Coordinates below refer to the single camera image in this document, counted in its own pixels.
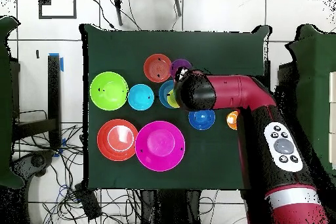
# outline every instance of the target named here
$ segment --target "lime green bowl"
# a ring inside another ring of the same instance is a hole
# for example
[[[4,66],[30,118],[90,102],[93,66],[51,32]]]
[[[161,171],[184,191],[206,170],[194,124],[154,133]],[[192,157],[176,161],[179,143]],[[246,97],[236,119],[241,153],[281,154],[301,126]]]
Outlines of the lime green bowl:
[[[127,101],[129,87],[123,77],[115,72],[97,75],[90,85],[90,97],[100,109],[113,111]]]

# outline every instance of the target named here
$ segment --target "orange bowl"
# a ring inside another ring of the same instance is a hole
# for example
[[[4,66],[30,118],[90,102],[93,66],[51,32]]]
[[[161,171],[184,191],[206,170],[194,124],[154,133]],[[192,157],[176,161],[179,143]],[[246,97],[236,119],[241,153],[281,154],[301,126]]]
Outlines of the orange bowl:
[[[229,113],[226,117],[226,122],[228,123],[228,126],[234,130],[237,130],[237,117],[238,111],[233,111]]]
[[[144,74],[155,83],[166,81],[170,74],[171,61],[163,54],[154,54],[147,58],[144,63]]]

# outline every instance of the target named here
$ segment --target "yellow bowl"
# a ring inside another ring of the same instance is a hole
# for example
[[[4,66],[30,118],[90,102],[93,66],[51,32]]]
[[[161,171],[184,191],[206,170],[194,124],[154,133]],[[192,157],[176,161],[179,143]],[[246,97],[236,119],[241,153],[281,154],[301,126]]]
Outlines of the yellow bowl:
[[[173,107],[173,108],[180,108],[180,106],[177,104],[176,100],[175,100],[175,95],[173,93],[174,89],[171,90],[168,95],[167,95],[167,102],[168,104]]]

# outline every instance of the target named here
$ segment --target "magenta bowl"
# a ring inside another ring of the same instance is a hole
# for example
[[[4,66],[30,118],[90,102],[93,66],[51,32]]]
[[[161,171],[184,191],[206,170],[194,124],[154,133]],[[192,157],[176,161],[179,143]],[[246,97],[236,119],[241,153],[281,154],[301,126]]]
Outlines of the magenta bowl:
[[[145,125],[135,141],[135,153],[143,166],[163,172],[174,168],[184,156],[181,131],[172,123],[154,121]]]

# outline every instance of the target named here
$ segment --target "bowl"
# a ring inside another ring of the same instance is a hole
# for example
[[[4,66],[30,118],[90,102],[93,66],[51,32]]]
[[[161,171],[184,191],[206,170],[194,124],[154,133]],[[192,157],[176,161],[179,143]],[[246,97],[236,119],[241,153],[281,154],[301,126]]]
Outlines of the bowl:
[[[147,85],[137,84],[129,90],[128,101],[133,109],[146,110],[154,102],[154,93]]]
[[[163,54],[149,56],[144,63],[144,74],[155,83],[166,81],[170,76],[171,61]]]
[[[99,151],[113,161],[128,160],[135,154],[135,139],[138,131],[126,120],[114,119],[106,122],[97,135]]]
[[[189,112],[189,122],[193,128],[197,130],[209,129],[215,122],[215,111],[200,110],[196,112]]]
[[[90,97],[100,109],[113,111],[122,107],[129,92],[125,79],[115,72],[97,75],[90,85]]]
[[[177,104],[176,99],[175,99],[174,89],[168,92],[167,102],[173,108],[180,108],[180,106]]]
[[[184,66],[185,68],[191,68],[192,65],[184,59],[177,59],[174,62],[171,63],[171,69],[170,69],[170,74],[171,77],[174,79],[175,78],[175,74],[178,68],[180,68],[181,66]]]
[[[153,171],[167,171],[180,163],[185,142],[181,131],[172,123],[154,121],[145,125],[135,141],[140,163]]]
[[[163,83],[159,89],[159,99],[160,102],[167,108],[174,108],[169,105],[167,101],[168,93],[174,89],[174,82],[173,80],[166,81]]]
[[[229,128],[237,130],[237,117],[238,117],[238,111],[233,111],[227,115],[226,122]]]

